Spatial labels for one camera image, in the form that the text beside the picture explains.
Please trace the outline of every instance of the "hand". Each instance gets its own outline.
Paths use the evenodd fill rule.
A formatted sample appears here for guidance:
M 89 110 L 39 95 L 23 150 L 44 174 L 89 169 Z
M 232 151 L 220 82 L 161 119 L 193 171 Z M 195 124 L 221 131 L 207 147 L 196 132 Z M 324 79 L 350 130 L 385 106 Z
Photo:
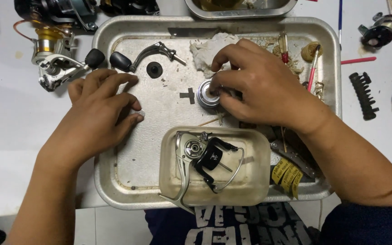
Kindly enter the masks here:
M 228 61 L 232 70 L 219 71 Z M 218 90 L 220 104 L 241 121 L 286 126 L 306 133 L 319 126 L 316 120 L 331 113 L 299 83 L 280 58 L 247 39 L 221 49 L 211 70 L 218 73 L 210 90 Z M 243 100 L 233 98 L 220 86 L 241 91 Z
M 128 93 L 116 95 L 120 84 L 137 82 L 137 76 L 98 69 L 68 86 L 72 108 L 61 120 L 37 158 L 59 168 L 77 170 L 86 160 L 119 144 L 131 128 L 143 120 L 132 114 L 121 122 L 122 109 L 142 109 Z

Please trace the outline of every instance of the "silver spool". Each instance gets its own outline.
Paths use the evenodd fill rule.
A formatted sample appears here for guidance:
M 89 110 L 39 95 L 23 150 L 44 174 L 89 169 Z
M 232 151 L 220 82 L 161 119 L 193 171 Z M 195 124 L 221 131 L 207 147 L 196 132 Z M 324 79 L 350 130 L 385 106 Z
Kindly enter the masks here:
M 205 80 L 198 88 L 196 97 L 198 103 L 205 108 L 214 108 L 219 105 L 220 97 L 211 95 L 209 87 L 211 84 L 211 78 Z

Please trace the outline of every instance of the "metal container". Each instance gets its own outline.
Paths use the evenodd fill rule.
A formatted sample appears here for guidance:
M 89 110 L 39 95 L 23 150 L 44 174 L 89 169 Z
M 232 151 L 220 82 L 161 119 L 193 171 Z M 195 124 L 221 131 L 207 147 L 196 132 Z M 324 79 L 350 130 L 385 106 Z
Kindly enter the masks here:
M 186 0 L 189 10 L 201 19 L 275 17 L 288 13 L 297 0 L 246 0 L 236 10 L 205 11 L 199 0 Z
M 219 29 L 257 43 L 273 39 L 280 31 L 286 31 L 291 56 L 300 60 L 298 67 L 304 68 L 300 81 L 308 80 L 310 70 L 310 65 L 301 59 L 301 48 L 308 42 L 319 41 L 325 53 L 318 61 L 316 81 L 325 84 L 324 102 L 341 117 L 340 46 L 335 32 L 322 20 L 289 17 L 230 22 L 195 21 L 191 17 L 114 17 L 106 21 L 93 38 L 92 47 L 101 50 L 106 57 L 118 51 L 134 60 L 144 48 L 161 41 L 168 48 L 175 49 L 176 54 L 187 61 L 187 65 L 170 61 L 163 54 L 147 56 L 136 71 L 138 84 L 121 85 L 120 90 L 132 93 L 139 99 L 146 117 L 125 142 L 95 158 L 95 185 L 106 203 L 125 210 L 174 207 L 157 195 L 160 192 L 161 140 L 169 129 L 177 125 L 199 125 L 217 118 L 214 110 L 205 109 L 198 103 L 190 104 L 189 98 L 180 98 L 179 93 L 188 92 L 188 88 L 196 91 L 206 80 L 194 66 L 189 51 L 190 42 L 210 39 Z M 152 61 L 163 67 L 161 78 L 152 79 L 146 73 L 145 68 Z M 219 126 L 219 123 L 212 122 L 207 126 Z M 223 127 L 238 128 L 238 122 L 233 117 L 226 117 Z M 270 164 L 276 165 L 279 159 L 277 154 L 272 153 Z M 330 194 L 330 186 L 323 177 L 299 185 L 299 200 L 319 200 Z M 271 185 L 264 201 L 294 200 L 284 194 L 280 186 Z
M 200 106 L 205 108 L 214 108 L 219 105 L 220 97 L 213 96 L 208 92 L 210 87 L 211 79 L 205 80 L 201 85 L 199 85 L 196 91 L 197 101 Z

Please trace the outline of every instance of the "dark t-shirt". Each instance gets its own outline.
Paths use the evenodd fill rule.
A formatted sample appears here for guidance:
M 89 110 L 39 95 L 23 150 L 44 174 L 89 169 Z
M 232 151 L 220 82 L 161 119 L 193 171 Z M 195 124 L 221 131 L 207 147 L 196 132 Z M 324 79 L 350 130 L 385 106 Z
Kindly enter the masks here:
M 146 210 L 151 245 L 312 245 L 310 231 L 288 203 L 251 207 Z M 392 245 L 392 208 L 341 204 L 326 218 L 321 245 Z

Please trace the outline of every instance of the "finger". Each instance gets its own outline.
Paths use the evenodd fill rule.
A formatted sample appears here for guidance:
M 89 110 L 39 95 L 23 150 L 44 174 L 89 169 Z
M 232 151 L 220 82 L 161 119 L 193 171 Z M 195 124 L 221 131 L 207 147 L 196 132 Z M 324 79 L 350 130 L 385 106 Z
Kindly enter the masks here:
M 244 47 L 244 48 L 246 48 L 254 53 L 257 53 L 257 54 L 267 54 L 269 52 L 269 51 L 261 48 L 258 44 L 254 43 L 251 40 L 246 39 L 246 38 L 240 39 L 237 42 L 237 45 L 240 47 Z
M 128 115 L 120 124 L 116 126 L 117 135 L 119 137 L 119 142 L 123 140 L 123 138 L 129 133 L 129 131 L 136 125 L 137 123 L 143 121 L 143 116 L 140 114 L 131 114 Z
M 233 88 L 243 92 L 245 89 L 246 77 L 244 71 L 219 71 L 213 76 L 210 83 L 210 91 L 215 91 L 220 86 Z
M 84 87 L 83 87 L 83 92 L 82 96 L 89 96 L 93 94 L 99 86 L 101 86 L 101 83 L 109 76 L 116 74 L 117 71 L 106 69 L 106 68 L 101 68 L 94 70 L 87 74 L 86 79 L 84 81 Z
M 213 72 L 218 72 L 222 65 L 228 61 L 231 66 L 235 66 L 241 69 L 245 69 L 246 63 L 248 61 L 249 50 L 240 47 L 236 44 L 230 44 L 222 48 L 214 57 L 213 63 L 211 64 L 211 70 Z
M 139 100 L 132 94 L 120 93 L 108 99 L 109 102 L 116 108 L 123 108 L 127 105 L 131 106 L 135 111 L 142 109 Z
M 99 87 L 99 89 L 95 92 L 95 95 L 98 96 L 98 98 L 110 98 L 116 95 L 119 85 L 126 82 L 137 82 L 137 80 L 139 80 L 137 76 L 128 73 L 111 75 Z
M 78 101 L 83 92 L 84 78 L 75 79 L 68 85 L 69 98 L 72 104 Z
M 238 99 L 233 98 L 230 93 L 223 90 L 220 91 L 220 104 L 238 120 L 247 120 L 247 106 Z

